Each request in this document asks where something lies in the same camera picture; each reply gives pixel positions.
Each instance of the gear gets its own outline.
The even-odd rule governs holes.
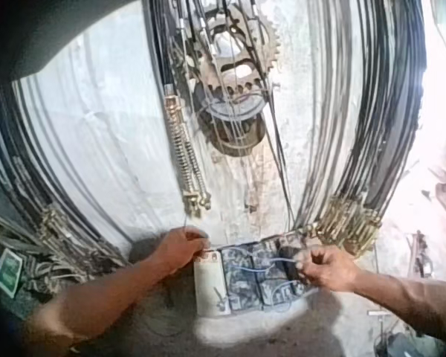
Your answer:
[[[255,19],[248,18],[250,28],[254,27],[254,29],[248,33],[242,10],[232,4],[228,8],[228,12],[230,14],[230,23],[228,24],[228,27],[226,18],[219,13],[217,9],[206,9],[205,16],[212,42],[217,47],[215,59],[219,72],[222,74],[222,82],[227,87],[229,94],[233,95],[241,94],[246,90],[251,90],[255,85],[261,86],[261,77],[256,69],[253,57],[251,56],[251,37],[255,43],[258,41],[259,36],[256,32],[259,32],[259,26],[256,24]],[[259,21],[262,26],[263,37],[265,40],[265,44],[263,45],[264,55],[259,52],[259,60],[262,62],[263,70],[267,71],[272,67],[273,61],[276,60],[276,55],[278,53],[277,36],[272,24],[265,16],[260,15]],[[220,42],[223,42],[224,45],[225,40],[229,42],[226,51],[220,46]],[[205,56],[202,51],[200,51],[198,61],[201,80],[205,82],[210,90],[221,91],[219,76],[215,71],[214,65],[208,59],[208,56]]]

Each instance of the forearm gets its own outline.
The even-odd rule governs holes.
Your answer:
[[[446,283],[362,271],[354,293],[394,312],[413,328],[446,340]]]
[[[98,336],[169,273],[164,262],[150,257],[107,277],[72,286],[29,319],[28,343],[39,346],[51,339],[58,347]]]

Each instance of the hand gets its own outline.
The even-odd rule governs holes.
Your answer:
[[[160,263],[167,265],[173,274],[183,268],[193,256],[207,246],[207,235],[194,227],[172,229],[152,255]]]
[[[353,292],[361,273],[350,256],[335,245],[313,248],[298,268],[311,284],[335,292]]]

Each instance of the sticker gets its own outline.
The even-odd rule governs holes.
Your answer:
[[[20,274],[22,273],[23,259],[6,248],[0,257],[0,287],[12,299],[15,297]]]

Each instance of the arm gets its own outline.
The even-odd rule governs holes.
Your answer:
[[[352,257],[334,246],[313,249],[300,268],[314,285],[354,292],[392,311],[418,331],[446,341],[446,283],[374,274],[358,268]]]
[[[41,306],[25,323],[32,356],[64,356],[70,346],[106,331],[133,303],[204,248],[195,228],[170,231],[146,260],[107,277],[75,285]]]

